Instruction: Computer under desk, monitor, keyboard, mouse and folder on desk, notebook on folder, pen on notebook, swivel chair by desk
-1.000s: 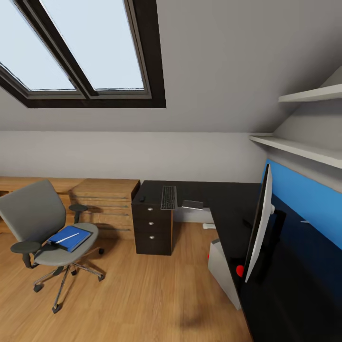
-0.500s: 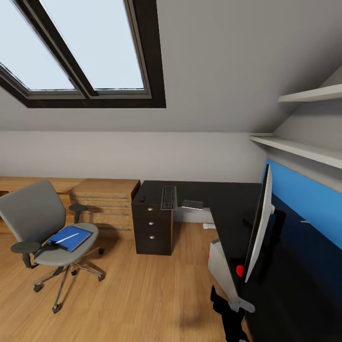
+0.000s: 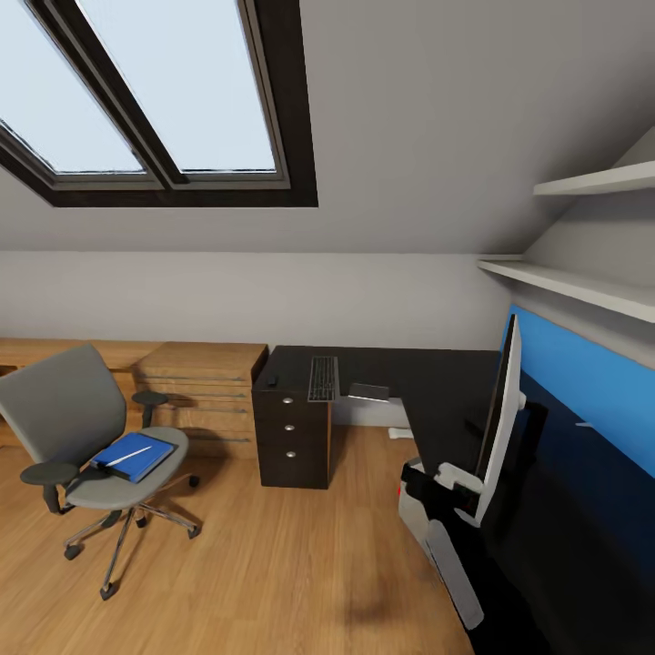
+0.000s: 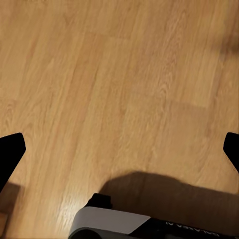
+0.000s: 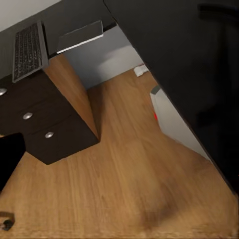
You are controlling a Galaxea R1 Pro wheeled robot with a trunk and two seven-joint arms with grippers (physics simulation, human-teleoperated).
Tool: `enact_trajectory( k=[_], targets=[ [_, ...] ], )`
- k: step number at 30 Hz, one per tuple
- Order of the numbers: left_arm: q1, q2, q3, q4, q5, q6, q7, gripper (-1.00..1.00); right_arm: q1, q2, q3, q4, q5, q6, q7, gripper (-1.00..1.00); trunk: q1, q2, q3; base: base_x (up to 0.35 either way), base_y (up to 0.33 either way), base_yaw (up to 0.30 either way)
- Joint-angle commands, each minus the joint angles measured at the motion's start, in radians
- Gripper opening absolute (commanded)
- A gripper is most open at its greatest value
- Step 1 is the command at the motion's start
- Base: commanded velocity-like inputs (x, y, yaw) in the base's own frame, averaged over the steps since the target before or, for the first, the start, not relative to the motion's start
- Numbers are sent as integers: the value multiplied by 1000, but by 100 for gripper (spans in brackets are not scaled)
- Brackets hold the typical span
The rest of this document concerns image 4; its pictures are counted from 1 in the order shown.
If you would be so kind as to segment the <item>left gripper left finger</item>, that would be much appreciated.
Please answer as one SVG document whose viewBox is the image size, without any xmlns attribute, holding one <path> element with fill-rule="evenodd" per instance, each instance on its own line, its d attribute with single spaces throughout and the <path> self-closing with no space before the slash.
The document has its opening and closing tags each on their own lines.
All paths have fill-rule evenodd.
<svg viewBox="0 0 239 239">
<path fill-rule="evenodd" d="M 21 132 L 0 138 L 0 192 L 25 152 L 26 145 Z"/>
</svg>

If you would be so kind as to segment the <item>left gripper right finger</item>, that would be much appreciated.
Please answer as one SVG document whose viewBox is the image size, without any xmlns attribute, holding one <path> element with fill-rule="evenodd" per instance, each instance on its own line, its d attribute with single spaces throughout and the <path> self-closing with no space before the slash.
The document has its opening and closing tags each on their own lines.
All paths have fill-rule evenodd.
<svg viewBox="0 0 239 239">
<path fill-rule="evenodd" d="M 228 132 L 223 150 L 239 173 L 239 134 Z"/>
</svg>

